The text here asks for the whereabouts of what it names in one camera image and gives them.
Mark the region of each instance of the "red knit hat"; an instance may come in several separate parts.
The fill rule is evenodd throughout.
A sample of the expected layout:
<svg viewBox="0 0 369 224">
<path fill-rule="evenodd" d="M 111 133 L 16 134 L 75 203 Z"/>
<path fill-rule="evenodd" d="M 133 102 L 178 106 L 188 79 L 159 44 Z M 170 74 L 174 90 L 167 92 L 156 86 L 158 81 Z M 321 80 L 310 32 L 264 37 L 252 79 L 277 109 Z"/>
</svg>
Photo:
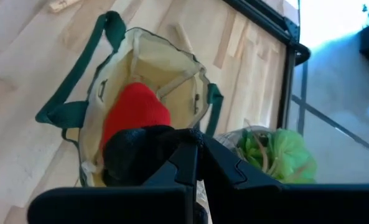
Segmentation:
<svg viewBox="0 0 369 224">
<path fill-rule="evenodd" d="M 170 126 L 169 110 L 146 85 L 129 84 L 104 121 L 101 148 L 120 130 L 154 125 Z"/>
</svg>

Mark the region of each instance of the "black fabric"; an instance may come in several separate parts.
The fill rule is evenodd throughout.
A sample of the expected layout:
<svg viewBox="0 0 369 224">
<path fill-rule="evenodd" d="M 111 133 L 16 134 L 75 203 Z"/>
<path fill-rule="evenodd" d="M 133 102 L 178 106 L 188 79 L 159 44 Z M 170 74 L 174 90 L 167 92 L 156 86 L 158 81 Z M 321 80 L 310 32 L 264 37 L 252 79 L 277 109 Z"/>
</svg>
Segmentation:
<svg viewBox="0 0 369 224">
<path fill-rule="evenodd" d="M 103 150 L 103 182 L 109 187 L 141 185 L 170 158 L 181 142 L 195 143 L 202 148 L 202 133 L 169 126 L 117 132 Z"/>
</svg>

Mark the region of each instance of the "black metal bar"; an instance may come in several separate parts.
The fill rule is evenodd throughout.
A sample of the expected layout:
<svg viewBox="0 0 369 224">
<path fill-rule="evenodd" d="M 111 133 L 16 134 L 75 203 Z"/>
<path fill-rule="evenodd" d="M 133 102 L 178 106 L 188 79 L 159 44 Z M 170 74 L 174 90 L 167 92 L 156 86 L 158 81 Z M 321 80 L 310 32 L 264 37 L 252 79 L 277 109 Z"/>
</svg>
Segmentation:
<svg viewBox="0 0 369 224">
<path fill-rule="evenodd" d="M 310 50 L 299 43 L 300 27 L 290 19 L 280 15 L 262 0 L 224 1 L 265 31 L 269 32 L 287 47 L 277 123 L 278 128 L 286 128 L 292 95 L 291 88 L 294 67 L 307 61 L 311 55 Z"/>
</svg>

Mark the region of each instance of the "green bag handle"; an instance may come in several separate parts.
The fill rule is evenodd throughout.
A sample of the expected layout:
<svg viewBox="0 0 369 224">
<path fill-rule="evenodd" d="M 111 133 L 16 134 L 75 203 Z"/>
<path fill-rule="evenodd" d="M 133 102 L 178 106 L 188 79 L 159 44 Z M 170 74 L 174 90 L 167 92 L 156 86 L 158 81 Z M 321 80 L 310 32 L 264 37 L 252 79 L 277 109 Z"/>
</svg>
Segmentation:
<svg viewBox="0 0 369 224">
<path fill-rule="evenodd" d="M 118 51 L 124 39 L 126 26 L 117 12 L 108 11 L 98 17 L 85 49 L 57 91 L 37 113 L 35 117 L 37 122 L 52 124 L 62 129 L 83 126 L 88 101 L 65 102 L 85 72 L 104 30 L 113 48 L 113 54 Z"/>
<path fill-rule="evenodd" d="M 207 103 L 212 104 L 212 111 L 210 113 L 209 123 L 205 132 L 205 134 L 209 136 L 213 136 L 215 134 L 217 123 L 219 121 L 220 110 L 222 109 L 223 99 L 224 97 L 220 93 L 216 84 L 209 83 Z"/>
</svg>

